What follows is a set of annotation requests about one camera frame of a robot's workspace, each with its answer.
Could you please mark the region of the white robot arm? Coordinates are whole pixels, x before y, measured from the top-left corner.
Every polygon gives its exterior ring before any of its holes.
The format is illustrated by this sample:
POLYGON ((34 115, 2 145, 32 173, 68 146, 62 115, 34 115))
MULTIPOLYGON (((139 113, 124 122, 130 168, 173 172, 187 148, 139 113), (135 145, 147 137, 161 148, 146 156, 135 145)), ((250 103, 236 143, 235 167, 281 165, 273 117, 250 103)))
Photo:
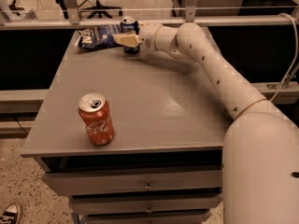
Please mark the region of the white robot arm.
POLYGON ((206 72, 234 120, 222 149, 223 223, 299 224, 298 127, 213 48, 203 28, 144 24, 114 39, 192 58, 206 72))

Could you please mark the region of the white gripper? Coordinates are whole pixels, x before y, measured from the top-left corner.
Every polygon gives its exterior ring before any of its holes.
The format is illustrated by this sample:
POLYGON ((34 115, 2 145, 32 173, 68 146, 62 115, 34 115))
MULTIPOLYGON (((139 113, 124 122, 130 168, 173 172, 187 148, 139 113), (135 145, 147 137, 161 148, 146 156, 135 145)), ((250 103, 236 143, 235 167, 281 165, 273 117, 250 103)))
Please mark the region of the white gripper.
POLYGON ((116 43, 126 47, 135 48, 141 44, 146 50, 156 51, 155 38, 158 30, 162 27, 160 23, 139 23, 139 35, 130 34, 114 34, 113 39, 116 43))

